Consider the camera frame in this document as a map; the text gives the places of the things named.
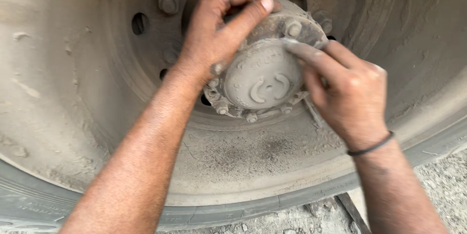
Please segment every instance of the black wristband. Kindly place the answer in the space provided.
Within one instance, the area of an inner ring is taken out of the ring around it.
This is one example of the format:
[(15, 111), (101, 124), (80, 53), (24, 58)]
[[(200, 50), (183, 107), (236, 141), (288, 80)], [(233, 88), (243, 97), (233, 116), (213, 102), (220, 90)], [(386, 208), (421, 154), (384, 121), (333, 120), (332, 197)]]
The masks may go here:
[(362, 154), (365, 154), (365, 153), (368, 153), (368, 152), (371, 152), (377, 148), (380, 148), (382, 146), (384, 146), (387, 142), (389, 142), (392, 138), (394, 137), (394, 132), (392, 131), (389, 131), (389, 136), (387, 136), (382, 142), (380, 142), (379, 144), (377, 144), (376, 146), (373, 146), (373, 147), (370, 147), (370, 148), (367, 148), (367, 149), (364, 149), (364, 150), (360, 150), (360, 151), (357, 151), (357, 152), (350, 152), (350, 151), (347, 151), (347, 154), (349, 156), (359, 156), (359, 155), (362, 155)]

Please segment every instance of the ground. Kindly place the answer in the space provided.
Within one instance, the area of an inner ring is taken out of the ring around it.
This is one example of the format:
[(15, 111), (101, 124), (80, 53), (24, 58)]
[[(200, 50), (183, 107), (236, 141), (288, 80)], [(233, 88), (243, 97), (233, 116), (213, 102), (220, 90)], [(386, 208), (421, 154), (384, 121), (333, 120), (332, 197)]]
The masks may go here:
[[(419, 166), (417, 176), (452, 234), (467, 234), (467, 149)], [(157, 234), (359, 234), (334, 198), (233, 225)], [(26, 234), (2, 232), (0, 234)]]

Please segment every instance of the wheel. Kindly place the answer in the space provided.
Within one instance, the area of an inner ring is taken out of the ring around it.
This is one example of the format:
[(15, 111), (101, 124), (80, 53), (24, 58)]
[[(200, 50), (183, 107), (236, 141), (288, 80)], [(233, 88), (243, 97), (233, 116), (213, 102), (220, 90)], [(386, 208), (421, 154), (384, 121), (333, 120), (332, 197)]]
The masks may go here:
[[(1, 0), (0, 228), (58, 230), (176, 62), (196, 2), (172, 1)], [(328, 38), (388, 71), (387, 124), (413, 165), (462, 146), (467, 1), (291, 1), (326, 11)], [(358, 186), (339, 137), (315, 125), (300, 104), (248, 123), (200, 95), (158, 229), (224, 225)]]

